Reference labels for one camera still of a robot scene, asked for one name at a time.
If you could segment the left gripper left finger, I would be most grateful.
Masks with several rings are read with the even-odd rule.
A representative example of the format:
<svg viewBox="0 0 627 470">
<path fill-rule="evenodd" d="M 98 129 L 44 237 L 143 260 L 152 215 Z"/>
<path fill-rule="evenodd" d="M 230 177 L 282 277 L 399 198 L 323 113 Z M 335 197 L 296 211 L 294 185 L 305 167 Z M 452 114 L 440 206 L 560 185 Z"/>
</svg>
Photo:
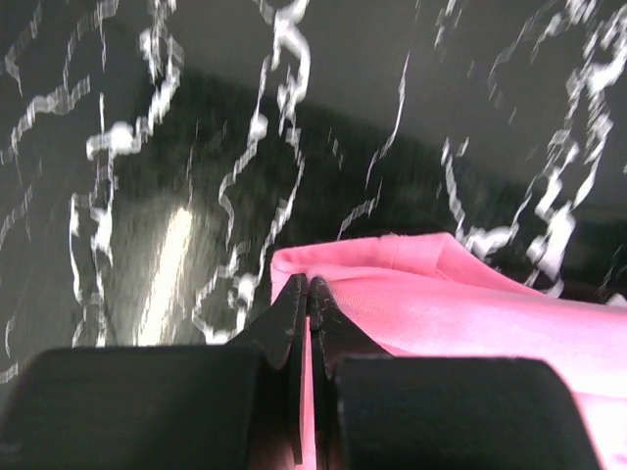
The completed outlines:
<svg viewBox="0 0 627 470">
<path fill-rule="evenodd" d="M 290 276 L 270 307 L 229 342 L 257 359 L 246 398 L 249 463 L 303 461 L 307 299 L 306 276 Z"/>
</svg>

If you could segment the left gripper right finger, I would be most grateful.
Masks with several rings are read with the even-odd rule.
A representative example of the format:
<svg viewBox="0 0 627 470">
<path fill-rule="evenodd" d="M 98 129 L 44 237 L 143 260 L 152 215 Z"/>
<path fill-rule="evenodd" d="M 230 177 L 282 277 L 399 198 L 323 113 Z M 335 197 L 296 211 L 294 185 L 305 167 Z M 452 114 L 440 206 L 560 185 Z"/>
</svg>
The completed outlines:
<svg viewBox="0 0 627 470">
<path fill-rule="evenodd" d="M 311 321 L 313 411 L 316 467 L 341 469 L 342 437 L 335 371 L 346 356 L 388 357 L 390 354 L 369 337 L 337 305 L 328 284 L 311 281 L 308 300 Z"/>
</svg>

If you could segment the pink t-shirt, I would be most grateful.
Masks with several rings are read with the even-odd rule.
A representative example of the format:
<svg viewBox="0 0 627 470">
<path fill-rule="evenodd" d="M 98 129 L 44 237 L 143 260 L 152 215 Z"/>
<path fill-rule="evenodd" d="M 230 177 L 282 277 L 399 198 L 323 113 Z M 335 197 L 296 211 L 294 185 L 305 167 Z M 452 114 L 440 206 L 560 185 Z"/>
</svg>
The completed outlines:
<svg viewBox="0 0 627 470">
<path fill-rule="evenodd" d="M 322 278 L 387 352 L 521 356 L 568 385 L 605 469 L 626 465 L 626 308 L 554 299 L 490 268 L 447 233 L 386 235 L 277 251 L 271 291 Z"/>
</svg>

